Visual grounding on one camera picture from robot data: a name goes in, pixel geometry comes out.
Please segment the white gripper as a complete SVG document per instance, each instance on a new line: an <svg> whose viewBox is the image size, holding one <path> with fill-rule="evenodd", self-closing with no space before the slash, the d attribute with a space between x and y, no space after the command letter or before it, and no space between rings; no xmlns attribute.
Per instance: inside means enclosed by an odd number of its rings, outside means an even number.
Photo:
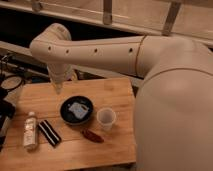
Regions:
<svg viewBox="0 0 213 171"><path fill-rule="evenodd" d="M55 92L60 94L63 89L62 83L71 78L72 81L78 81L78 76L75 72L72 72L70 64L64 63L48 63L47 70L49 77L54 85Z"/></svg>

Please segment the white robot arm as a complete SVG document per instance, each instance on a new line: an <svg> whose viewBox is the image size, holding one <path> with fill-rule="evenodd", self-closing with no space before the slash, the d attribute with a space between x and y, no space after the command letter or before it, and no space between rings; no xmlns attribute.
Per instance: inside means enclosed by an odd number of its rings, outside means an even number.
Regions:
<svg viewBox="0 0 213 171"><path fill-rule="evenodd" d="M30 43L60 85L70 66L142 79L134 108L137 171L213 171L213 51L183 37L73 41L54 23Z"/></svg>

